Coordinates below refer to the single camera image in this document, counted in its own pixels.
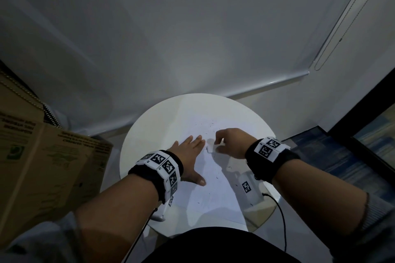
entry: glass panel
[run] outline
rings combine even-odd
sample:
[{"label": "glass panel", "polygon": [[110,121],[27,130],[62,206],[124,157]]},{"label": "glass panel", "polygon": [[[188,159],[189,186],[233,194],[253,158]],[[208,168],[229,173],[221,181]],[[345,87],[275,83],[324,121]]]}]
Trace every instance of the glass panel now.
[{"label": "glass panel", "polygon": [[395,104],[354,137],[395,168]]}]

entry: person's right hand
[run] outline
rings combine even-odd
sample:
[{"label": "person's right hand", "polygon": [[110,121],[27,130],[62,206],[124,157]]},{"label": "person's right hand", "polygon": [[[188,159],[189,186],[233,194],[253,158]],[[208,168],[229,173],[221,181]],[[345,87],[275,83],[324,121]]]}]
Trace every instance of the person's right hand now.
[{"label": "person's right hand", "polygon": [[257,141],[254,136],[239,128],[227,128],[215,133],[215,145],[224,139],[225,146],[218,146],[216,152],[227,154],[237,159],[245,159],[248,148]]}]

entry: hand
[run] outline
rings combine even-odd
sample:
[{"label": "hand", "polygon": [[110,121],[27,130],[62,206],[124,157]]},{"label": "hand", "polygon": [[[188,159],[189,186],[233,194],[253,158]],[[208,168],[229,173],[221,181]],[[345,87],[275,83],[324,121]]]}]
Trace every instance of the hand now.
[{"label": "hand", "polygon": [[239,128],[227,128],[215,133],[215,145],[224,139],[225,146],[219,146],[216,152],[232,156],[237,159],[245,159],[248,148],[257,141],[254,136]]},{"label": "hand", "polygon": [[203,150],[206,142],[201,139],[201,135],[196,137],[194,141],[192,140],[193,136],[191,135],[180,145],[178,145],[178,141],[175,141],[168,151],[177,155],[184,166],[184,173],[181,177],[182,181],[188,181],[200,186],[205,186],[205,179],[195,171],[195,161],[201,150]]}]

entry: round white table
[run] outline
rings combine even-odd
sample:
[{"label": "round white table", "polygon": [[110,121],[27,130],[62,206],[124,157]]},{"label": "round white table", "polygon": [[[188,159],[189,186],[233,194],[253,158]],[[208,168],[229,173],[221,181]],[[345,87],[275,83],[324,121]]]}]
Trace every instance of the round white table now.
[{"label": "round white table", "polygon": [[[180,140],[180,137],[185,135],[186,129],[193,123],[193,119],[197,117],[218,121],[237,121],[240,124],[248,122],[249,125],[254,126],[249,130],[251,135],[257,138],[274,136],[273,131],[260,116],[237,101],[210,94],[187,94],[172,97],[152,106],[129,130],[121,150],[119,166],[121,178],[125,177],[135,162],[148,152],[168,149],[175,140]],[[206,140],[210,138],[205,137],[204,133],[202,136]],[[249,170],[244,160],[231,158],[228,165],[228,168],[233,167],[233,171],[237,170],[240,173]],[[262,192],[269,191],[279,201],[280,195],[271,184],[265,182],[262,186],[259,185]],[[264,212],[264,220],[268,219],[275,209],[274,202],[267,199],[260,204],[261,212]],[[223,226],[244,231],[250,229],[248,223],[234,222],[218,215],[187,210],[185,207],[175,204],[168,210],[165,221],[150,220],[148,224],[155,231],[167,237],[197,227]]]}]

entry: gray sleeve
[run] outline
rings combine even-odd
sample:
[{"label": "gray sleeve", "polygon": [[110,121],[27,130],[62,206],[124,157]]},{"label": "gray sleeve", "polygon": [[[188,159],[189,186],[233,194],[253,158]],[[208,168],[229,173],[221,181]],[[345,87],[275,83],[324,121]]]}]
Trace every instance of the gray sleeve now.
[{"label": "gray sleeve", "polygon": [[18,236],[0,253],[1,262],[83,262],[76,218],[45,221]]},{"label": "gray sleeve", "polygon": [[363,220],[341,247],[331,250],[333,262],[394,262],[394,206],[377,196],[368,195]]}]

